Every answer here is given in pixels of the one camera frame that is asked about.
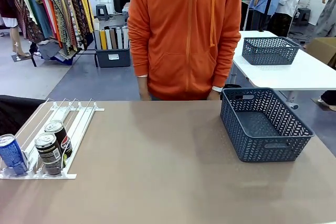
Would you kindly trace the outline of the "person's right hand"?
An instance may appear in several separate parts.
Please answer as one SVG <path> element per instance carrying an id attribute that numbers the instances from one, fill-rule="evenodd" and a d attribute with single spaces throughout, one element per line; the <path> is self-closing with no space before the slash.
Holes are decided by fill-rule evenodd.
<path id="1" fill-rule="evenodd" d="M 137 77 L 139 95 L 142 101 L 151 101 L 151 96 L 148 91 L 147 77 Z"/>

